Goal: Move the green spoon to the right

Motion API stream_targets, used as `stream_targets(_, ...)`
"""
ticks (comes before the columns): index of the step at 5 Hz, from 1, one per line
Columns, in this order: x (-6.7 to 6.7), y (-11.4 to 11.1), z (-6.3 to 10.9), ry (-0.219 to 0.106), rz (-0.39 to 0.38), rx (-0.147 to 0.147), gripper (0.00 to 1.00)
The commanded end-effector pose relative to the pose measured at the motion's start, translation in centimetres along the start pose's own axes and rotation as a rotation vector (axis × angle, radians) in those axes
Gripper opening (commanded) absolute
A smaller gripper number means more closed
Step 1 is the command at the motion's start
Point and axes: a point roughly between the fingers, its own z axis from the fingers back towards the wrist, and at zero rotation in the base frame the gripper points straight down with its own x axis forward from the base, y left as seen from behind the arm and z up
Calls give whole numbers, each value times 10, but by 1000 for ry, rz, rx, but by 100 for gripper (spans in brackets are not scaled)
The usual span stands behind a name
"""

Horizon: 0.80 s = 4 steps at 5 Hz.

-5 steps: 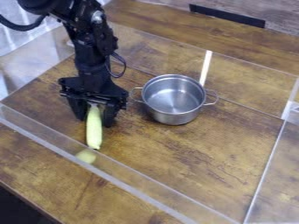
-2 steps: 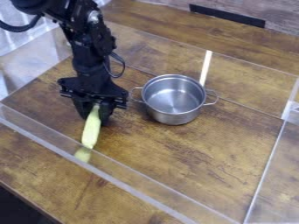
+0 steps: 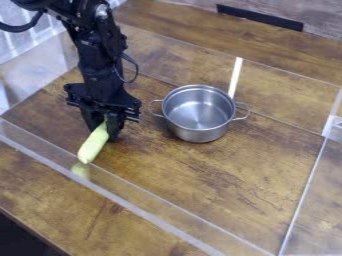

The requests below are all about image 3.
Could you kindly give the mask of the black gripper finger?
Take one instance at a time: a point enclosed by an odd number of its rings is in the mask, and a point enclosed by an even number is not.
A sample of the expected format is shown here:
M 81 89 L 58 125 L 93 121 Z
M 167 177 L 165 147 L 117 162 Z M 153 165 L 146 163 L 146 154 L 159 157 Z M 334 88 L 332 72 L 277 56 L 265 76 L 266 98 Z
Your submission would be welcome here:
M 125 115 L 121 113 L 110 113 L 106 119 L 109 140 L 114 142 L 125 127 Z
M 90 131 L 94 131 L 105 122 L 105 113 L 101 108 L 82 108 L 82 116 Z

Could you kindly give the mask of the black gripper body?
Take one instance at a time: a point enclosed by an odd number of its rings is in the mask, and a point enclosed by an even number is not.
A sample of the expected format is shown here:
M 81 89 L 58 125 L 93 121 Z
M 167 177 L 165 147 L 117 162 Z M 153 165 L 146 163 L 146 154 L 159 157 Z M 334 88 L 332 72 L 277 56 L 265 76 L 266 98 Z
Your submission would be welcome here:
M 121 113 L 125 119 L 141 121 L 142 101 L 125 89 L 122 79 L 110 78 L 64 85 L 67 103 L 79 109 L 101 108 L 105 115 Z

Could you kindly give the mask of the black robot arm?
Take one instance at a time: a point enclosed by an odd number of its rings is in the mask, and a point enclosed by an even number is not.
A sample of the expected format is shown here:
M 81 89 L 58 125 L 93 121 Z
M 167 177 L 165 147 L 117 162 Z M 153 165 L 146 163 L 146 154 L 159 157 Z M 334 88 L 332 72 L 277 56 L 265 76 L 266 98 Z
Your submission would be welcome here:
M 142 101 L 125 89 L 123 63 L 133 58 L 126 54 L 127 36 L 114 20 L 107 0 L 11 0 L 20 8 L 35 13 L 24 25 L 0 22 L 0 30 L 22 33 L 34 28 L 43 15 L 54 16 L 63 24 L 79 55 L 81 83 L 67 84 L 66 101 L 78 107 L 87 127 L 103 126 L 114 141 L 127 121 L 141 120 Z

